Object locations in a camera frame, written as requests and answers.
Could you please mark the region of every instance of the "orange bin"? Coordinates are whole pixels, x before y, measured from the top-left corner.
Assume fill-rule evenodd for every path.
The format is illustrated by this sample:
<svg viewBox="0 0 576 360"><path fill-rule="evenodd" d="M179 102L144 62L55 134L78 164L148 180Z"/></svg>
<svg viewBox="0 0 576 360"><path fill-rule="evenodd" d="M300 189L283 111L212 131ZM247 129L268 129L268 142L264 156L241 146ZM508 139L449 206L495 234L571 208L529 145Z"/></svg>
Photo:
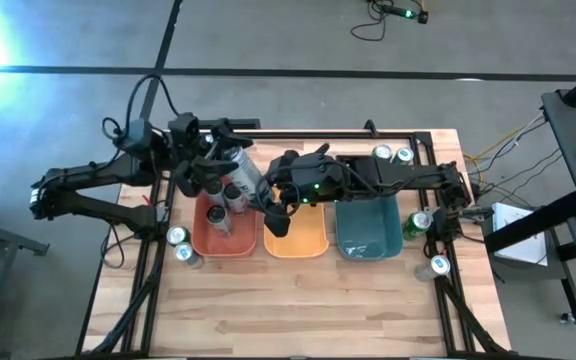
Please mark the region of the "orange bin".
<svg viewBox="0 0 576 360"><path fill-rule="evenodd" d="M301 206L290 218L288 235L275 237L264 226L264 246L274 257L282 259L309 258L323 254L328 249L324 206Z"/></svg>
<svg viewBox="0 0 576 360"><path fill-rule="evenodd" d="M205 192L197 197L192 247L206 257L246 257L250 256L257 243L257 214L253 209L246 209L243 214L228 211L232 221L230 236L224 235L208 222L206 214L214 204Z"/></svg>

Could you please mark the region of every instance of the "wooden tabletop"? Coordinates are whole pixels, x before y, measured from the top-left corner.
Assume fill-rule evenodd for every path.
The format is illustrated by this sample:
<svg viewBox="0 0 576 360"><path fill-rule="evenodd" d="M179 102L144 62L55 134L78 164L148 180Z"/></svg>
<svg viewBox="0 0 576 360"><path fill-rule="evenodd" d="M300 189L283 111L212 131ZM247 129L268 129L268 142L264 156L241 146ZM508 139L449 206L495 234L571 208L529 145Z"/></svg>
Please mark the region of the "wooden tabletop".
<svg viewBox="0 0 576 360"><path fill-rule="evenodd" d="M459 169L465 171L456 130L424 131L432 133L437 163L457 161ZM331 155L368 154L382 143L394 149L408 145L407 140L326 141L330 143ZM264 172L270 161L285 150L309 153L322 143L323 140L258 140L247 151ZM423 154L422 163L426 162ZM148 196L149 192L149 188L123 186L119 203L143 204L142 195ZM164 192L165 186L160 198L165 196ZM402 221L419 209L416 191L401 191L397 200ZM249 258L206 258L200 270L191 270L179 263L170 251L172 248L168 248L150 355L445 355L434 286L413 276L414 267L427 261L422 253L424 240L406 242L401 254L384 261L349 262L341 258L335 246L334 207L326 205L325 213L330 247L318 258L272 257L263 245L261 220L257 248ZM184 225L192 231L193 216L194 199L177 192L171 224ZM462 226L466 235L482 238L478 227L465 222ZM120 238L130 234L123 227L118 230ZM152 246L151 263L155 244ZM138 241L127 241L124 267L101 270L84 350L99 344L125 310L138 248ZM119 261L116 250L107 255L109 262ZM510 348L484 245L458 239L455 250L468 306L492 337ZM450 310L457 347L463 349L457 314L452 306ZM137 345L143 318L137 317L134 340Z"/></svg>

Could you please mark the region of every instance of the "gray floor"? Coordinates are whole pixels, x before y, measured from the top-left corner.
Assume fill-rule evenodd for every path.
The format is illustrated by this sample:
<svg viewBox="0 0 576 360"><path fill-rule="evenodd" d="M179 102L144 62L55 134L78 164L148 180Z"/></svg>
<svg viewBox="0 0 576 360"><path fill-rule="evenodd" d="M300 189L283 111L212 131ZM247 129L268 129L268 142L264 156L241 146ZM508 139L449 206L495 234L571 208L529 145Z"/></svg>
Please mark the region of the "gray floor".
<svg viewBox="0 0 576 360"><path fill-rule="evenodd" d="M8 64L153 66L171 5L172 0L0 1ZM576 73L576 1L427 1L427 6L427 26L389 19L386 41L369 44L348 34L367 20L359 0L186 0L167 66ZM107 231L103 223L82 217L34 221L27 209L29 186L49 167L112 155L99 123L104 116L123 118L137 78L0 75L0 226L51 243L45 258L20 255L0 304L0 351L11 351L14 359L74 351L99 262L99 241ZM482 151L533 118L541 93L573 85L166 80L177 108L204 119L259 117L268 129L357 128L369 118L382 128L457 128L468 153ZM162 126L170 119L160 91L151 120ZM545 126L499 160L486 178L512 175L555 148ZM518 194L543 204L572 188L559 162ZM114 200L117 187L90 193ZM495 196L482 203L499 199ZM573 273L576 279L576 263ZM576 328L557 322L566 311L557 281L507 279L498 291L515 350L576 359Z"/></svg>

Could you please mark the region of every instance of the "desk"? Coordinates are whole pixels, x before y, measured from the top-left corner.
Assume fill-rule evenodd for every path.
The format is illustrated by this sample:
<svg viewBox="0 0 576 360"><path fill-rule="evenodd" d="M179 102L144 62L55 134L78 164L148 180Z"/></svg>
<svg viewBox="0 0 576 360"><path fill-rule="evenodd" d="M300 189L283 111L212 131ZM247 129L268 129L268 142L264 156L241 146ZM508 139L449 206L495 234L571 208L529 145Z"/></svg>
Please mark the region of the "desk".
<svg viewBox="0 0 576 360"><path fill-rule="evenodd" d="M424 131L432 135L436 161L457 161L459 169L465 173L456 130ZM330 143L329 154L332 155L368 154L374 146L384 143L394 149L409 146L407 140L392 139L261 139L247 151L263 172L270 161L285 150L308 153L323 142ZM428 161L425 153L421 158L422 163ZM127 206L143 204L142 195L148 196L149 192L149 188L123 186L119 202ZM397 199L402 221L419 209L416 191L402 191ZM190 270L174 258L168 247L150 355L445 355L434 287L432 283L421 283L413 277L414 267L426 261L422 254L424 241L406 242L402 253L388 260L348 262L335 247L334 208L326 205L325 214L331 246L318 258L273 258L264 249L262 221L258 222L257 248L250 258L206 258L203 268ZM177 192L171 225L184 225L192 231L193 216L194 199ZM123 227L118 230L120 238L129 235ZM480 229L474 225L464 224L463 230L471 237L482 238ZM456 240L454 245L466 302L492 337L510 348L485 246L462 239ZM125 310L138 248L138 241L126 242L124 268L104 267L101 270L85 330L84 350L96 346ZM120 259L119 253L113 250L107 259L116 263ZM142 306L142 316L136 319L135 339L141 339L144 308ZM460 338L458 318L452 306L450 317L455 337ZM457 344L458 349L463 349L460 339Z"/></svg>

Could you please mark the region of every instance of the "blue bin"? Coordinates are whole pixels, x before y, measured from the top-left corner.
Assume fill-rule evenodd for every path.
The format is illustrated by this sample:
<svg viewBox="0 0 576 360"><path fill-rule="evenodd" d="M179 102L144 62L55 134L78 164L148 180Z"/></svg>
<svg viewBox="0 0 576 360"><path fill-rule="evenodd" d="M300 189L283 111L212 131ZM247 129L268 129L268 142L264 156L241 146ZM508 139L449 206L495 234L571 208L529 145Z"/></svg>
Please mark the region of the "blue bin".
<svg viewBox="0 0 576 360"><path fill-rule="evenodd" d="M337 248L351 261L378 261L399 255L403 233L394 196L335 204Z"/></svg>

